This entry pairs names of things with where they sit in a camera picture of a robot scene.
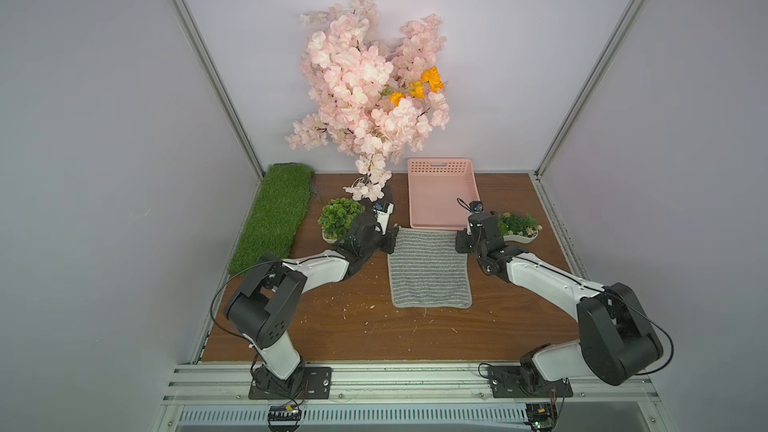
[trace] orange flower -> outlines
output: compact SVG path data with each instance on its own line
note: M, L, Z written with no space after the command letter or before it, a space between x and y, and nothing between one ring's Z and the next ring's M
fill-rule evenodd
M440 72L437 71L437 67L425 70L422 73L422 80L424 82L429 82L429 88L433 92L437 92L438 90L445 87L445 85L440 80Z
M411 95L417 99L424 98L424 82L414 82L411 84Z
M397 107L398 105L400 105L400 99L402 99L403 97L405 97L405 94L403 94L402 92L395 92L389 96L389 101L394 102L395 107Z

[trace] gray striped towel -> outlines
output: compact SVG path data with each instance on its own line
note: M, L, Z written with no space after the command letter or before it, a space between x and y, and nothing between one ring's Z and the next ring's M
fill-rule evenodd
M456 253L455 242L456 232L400 228L388 256L395 307L472 305L467 255Z

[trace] white wall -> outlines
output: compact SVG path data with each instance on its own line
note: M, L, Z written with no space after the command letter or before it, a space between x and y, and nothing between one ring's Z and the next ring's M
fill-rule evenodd
M0 428L145 432L254 174L166 0L0 17Z
M681 432L765 428L767 30L766 0L648 0L544 178L590 276L673 335Z
M291 123L317 105L299 71L298 15L346 0L187 0L264 165L354 170L335 146L292 151ZM382 38L433 12L451 123L419 154L469 157L480 170L538 166L629 0L376 0ZM401 161L399 169L404 169Z

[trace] artificial grass mat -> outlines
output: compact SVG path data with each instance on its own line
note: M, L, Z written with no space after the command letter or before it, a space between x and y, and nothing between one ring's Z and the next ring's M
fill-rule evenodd
M232 254L230 274L255 265L264 254L288 257L293 236L310 207L311 187L311 167L297 163L270 166Z

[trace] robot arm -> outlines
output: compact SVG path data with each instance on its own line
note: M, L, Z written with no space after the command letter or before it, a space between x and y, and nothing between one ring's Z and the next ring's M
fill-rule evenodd
M579 339L549 345L521 359L521 386L536 394L547 382L597 376L619 385L661 358L664 350L632 289L590 282L504 243L498 217L481 202L468 206L468 228L456 251L474 254L486 274L524 287L557 305L579 324Z
M226 304L226 318L259 352L267 371L264 387L293 398L302 384L301 356L288 336L288 325L304 292L347 280L378 250L392 253L397 230L388 230L392 214L389 188L355 216L347 235L321 254L302 259L265 255ZM267 297L262 290L273 291Z

